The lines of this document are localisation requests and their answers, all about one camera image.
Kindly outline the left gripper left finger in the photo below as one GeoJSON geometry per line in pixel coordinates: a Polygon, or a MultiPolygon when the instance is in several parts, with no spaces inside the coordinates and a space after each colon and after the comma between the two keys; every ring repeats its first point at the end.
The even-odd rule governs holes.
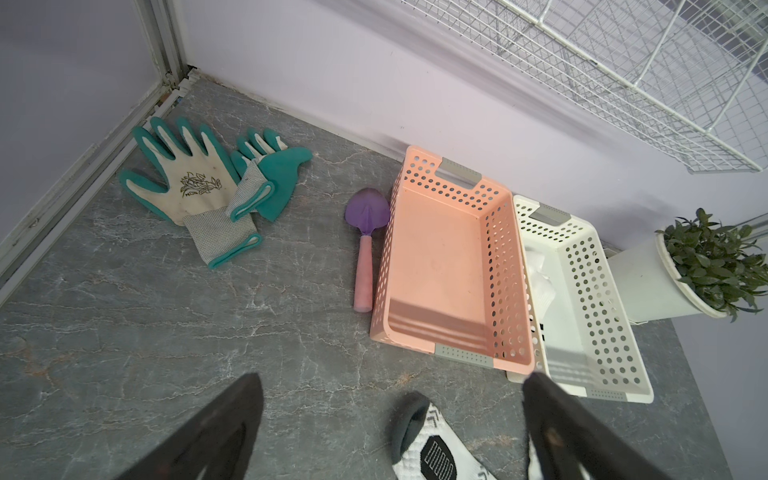
{"type": "Polygon", "coordinates": [[[264,409],[255,372],[238,378],[120,479],[242,479],[264,409]]]}

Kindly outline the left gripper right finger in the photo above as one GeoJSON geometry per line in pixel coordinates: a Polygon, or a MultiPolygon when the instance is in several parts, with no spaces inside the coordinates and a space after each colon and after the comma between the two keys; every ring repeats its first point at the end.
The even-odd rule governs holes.
{"type": "Polygon", "coordinates": [[[523,383],[529,479],[667,479],[548,376],[523,383]]]}

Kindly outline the white black striped sock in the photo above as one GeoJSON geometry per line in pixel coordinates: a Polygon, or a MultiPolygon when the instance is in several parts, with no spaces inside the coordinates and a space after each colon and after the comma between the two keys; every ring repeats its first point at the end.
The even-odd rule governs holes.
{"type": "Polygon", "coordinates": [[[534,249],[525,248],[526,271],[531,298],[540,335],[544,335],[544,319],[556,298],[556,289],[544,273],[545,255],[534,249]]]}

